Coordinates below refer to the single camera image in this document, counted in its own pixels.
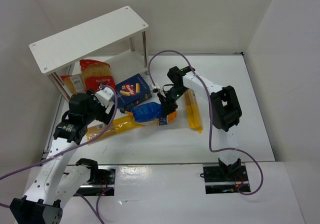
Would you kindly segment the blue and orange pasta bag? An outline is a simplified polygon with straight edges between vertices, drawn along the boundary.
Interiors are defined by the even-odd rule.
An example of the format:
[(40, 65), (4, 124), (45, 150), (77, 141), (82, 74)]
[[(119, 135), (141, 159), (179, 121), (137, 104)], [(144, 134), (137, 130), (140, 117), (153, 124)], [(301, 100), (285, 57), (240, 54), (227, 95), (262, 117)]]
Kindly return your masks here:
[(165, 126), (175, 121), (177, 111), (165, 114), (162, 104), (148, 102), (135, 106), (131, 111), (125, 111), (136, 123), (146, 125)]

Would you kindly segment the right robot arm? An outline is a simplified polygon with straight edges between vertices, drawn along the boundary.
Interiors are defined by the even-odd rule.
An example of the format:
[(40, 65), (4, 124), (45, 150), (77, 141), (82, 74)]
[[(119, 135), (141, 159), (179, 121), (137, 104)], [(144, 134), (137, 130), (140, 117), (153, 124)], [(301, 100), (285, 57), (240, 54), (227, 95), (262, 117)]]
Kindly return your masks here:
[(192, 90), (204, 99), (208, 99), (212, 109), (212, 127), (218, 130), (219, 171), (223, 178), (231, 180), (241, 167), (241, 159), (235, 149), (237, 143), (237, 125), (242, 116), (242, 110), (235, 89), (232, 86), (223, 87), (200, 76), (194, 75), (187, 66), (182, 69), (174, 66), (167, 73), (173, 86), (165, 94), (158, 93), (162, 106), (161, 117), (168, 118), (178, 108), (176, 101), (188, 90)]

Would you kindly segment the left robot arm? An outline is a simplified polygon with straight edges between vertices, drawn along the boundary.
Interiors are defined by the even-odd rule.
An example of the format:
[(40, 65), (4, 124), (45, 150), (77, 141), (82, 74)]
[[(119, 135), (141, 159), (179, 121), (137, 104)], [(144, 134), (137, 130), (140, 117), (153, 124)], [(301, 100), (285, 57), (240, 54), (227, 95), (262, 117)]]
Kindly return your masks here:
[(84, 146), (82, 139), (89, 124), (99, 121), (110, 127), (117, 104), (116, 92), (110, 86), (71, 97), (37, 177), (22, 198), (14, 198), (9, 206), (17, 223), (58, 224), (64, 206), (83, 184), (107, 186), (110, 172), (100, 169), (95, 160), (81, 158), (68, 174), (65, 169), (77, 148)]

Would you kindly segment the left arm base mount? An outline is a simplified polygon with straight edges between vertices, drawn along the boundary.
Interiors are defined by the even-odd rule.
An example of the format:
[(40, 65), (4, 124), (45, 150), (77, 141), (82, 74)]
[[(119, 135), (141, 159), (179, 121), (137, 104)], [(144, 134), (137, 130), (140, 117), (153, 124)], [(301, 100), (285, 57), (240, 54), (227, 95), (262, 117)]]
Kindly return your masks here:
[(77, 193), (85, 197), (95, 197), (106, 192), (102, 196), (113, 196), (116, 181), (116, 167), (115, 166), (102, 166), (98, 165), (84, 165), (89, 169), (90, 179), (85, 181)]

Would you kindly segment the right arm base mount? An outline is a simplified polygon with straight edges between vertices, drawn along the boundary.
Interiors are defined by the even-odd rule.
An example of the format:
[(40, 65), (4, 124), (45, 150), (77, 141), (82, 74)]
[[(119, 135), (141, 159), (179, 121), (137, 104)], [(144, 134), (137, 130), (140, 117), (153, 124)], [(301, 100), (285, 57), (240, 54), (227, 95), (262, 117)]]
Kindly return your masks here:
[(224, 177), (217, 164), (203, 165), (200, 177), (204, 179), (205, 193), (229, 194), (238, 193), (238, 188), (243, 193), (250, 193), (250, 183), (245, 165), (230, 177)]

